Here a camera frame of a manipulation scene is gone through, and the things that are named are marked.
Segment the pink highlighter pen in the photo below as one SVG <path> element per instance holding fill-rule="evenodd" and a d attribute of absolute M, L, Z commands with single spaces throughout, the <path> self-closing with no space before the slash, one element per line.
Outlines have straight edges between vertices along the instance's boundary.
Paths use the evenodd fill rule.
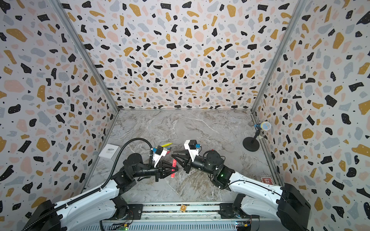
<path fill-rule="evenodd" d="M 177 161 L 174 159 L 174 160 L 172 161 L 172 166 L 173 166 L 173 167 L 176 167 L 176 165 L 177 165 Z M 171 178 L 173 179 L 174 177 L 175 177 L 175 169 L 172 169 Z"/>

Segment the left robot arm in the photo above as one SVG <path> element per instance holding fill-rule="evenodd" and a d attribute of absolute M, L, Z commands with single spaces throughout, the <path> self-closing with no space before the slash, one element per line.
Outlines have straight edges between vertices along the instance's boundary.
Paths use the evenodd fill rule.
<path fill-rule="evenodd" d="M 154 177 L 164 179 L 178 171 L 172 163 L 161 160 L 155 167 L 145 164 L 142 156 L 134 153 L 123 162 L 123 167 L 108 183 L 97 186 L 78 196 L 52 203 L 41 203 L 24 227 L 25 231 L 77 231 L 108 218 L 133 219 L 122 195 L 142 180 Z"/>

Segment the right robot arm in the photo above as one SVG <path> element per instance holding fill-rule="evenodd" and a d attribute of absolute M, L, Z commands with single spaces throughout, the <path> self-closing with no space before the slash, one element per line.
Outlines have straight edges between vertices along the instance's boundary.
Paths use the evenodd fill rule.
<path fill-rule="evenodd" d="M 270 185 L 243 176 L 224 165 L 224 158 L 215 150 L 191 156 L 188 150 L 177 151 L 172 158 L 185 172 L 197 169 L 209 174 L 220 190 L 238 193 L 234 210 L 243 215 L 257 215 L 281 222 L 289 231 L 306 231 L 311 206 L 291 184 Z"/>

